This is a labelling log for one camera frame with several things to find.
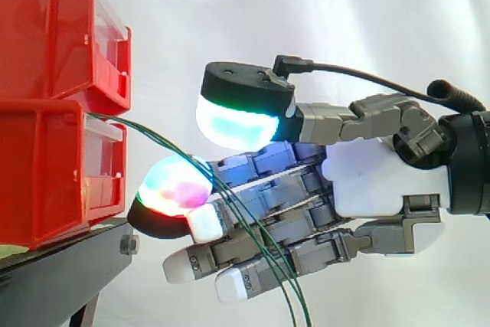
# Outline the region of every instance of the cable connector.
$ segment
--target cable connector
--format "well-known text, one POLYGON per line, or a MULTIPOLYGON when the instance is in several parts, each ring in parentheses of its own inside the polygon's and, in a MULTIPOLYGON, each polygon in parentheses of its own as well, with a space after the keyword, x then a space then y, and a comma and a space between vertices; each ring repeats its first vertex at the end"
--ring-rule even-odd
POLYGON ((434 80, 427 87, 427 95, 439 99, 439 104, 458 113, 472 113, 474 111, 486 111, 476 97, 454 87, 446 80, 434 80))
POLYGON ((288 55, 278 55, 274 61, 273 72, 279 77, 288 78, 290 74, 300 74, 312 72, 315 62, 301 57, 290 57, 288 55))

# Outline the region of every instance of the fingertip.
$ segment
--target fingertip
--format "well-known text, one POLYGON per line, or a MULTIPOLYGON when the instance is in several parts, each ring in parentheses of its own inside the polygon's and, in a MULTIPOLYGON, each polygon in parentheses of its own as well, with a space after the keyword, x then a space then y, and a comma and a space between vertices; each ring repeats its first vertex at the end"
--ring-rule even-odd
POLYGON ((171 254, 164 260, 163 272, 168 283, 188 283, 195 280, 191 261, 186 249, 171 254))
POLYGON ((230 268, 217 275, 214 287, 220 302, 240 302, 248 299, 242 273, 236 268, 230 268))
POLYGON ((189 212, 187 221, 194 242, 197 244, 209 243, 224 236, 220 217, 211 203, 204 204, 189 212))

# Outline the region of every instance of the green light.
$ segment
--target green light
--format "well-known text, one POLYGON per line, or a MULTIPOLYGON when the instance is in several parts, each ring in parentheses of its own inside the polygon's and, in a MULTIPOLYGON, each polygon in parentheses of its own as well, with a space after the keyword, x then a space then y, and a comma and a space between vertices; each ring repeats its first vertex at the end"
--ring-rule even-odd
POLYGON ((199 97, 196 111, 203 134, 219 146, 238 151, 257 151, 276 133, 279 118, 228 109, 199 97))

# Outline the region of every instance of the stacked red bins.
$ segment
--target stacked red bins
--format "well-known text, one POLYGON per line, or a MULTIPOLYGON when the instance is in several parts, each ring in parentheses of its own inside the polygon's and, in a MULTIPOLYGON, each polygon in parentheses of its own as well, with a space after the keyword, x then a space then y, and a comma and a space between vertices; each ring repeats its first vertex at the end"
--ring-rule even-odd
POLYGON ((0 246, 35 249, 124 209, 129 29, 105 0, 0 0, 0 246))

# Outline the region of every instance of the colorful light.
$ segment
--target colorful light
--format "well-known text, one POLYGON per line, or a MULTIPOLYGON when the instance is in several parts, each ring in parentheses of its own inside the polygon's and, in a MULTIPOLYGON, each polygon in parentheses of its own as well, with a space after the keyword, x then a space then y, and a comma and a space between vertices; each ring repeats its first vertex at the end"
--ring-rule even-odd
POLYGON ((276 133, 279 118, 228 109, 199 97, 196 111, 203 134, 219 146, 239 151, 258 151, 276 133))
MULTIPOLYGON (((201 159, 198 161, 209 166, 201 159)), ((149 209, 172 217, 182 217, 206 203, 213 189, 192 164, 179 155, 161 160, 148 172, 138 196, 149 209)))

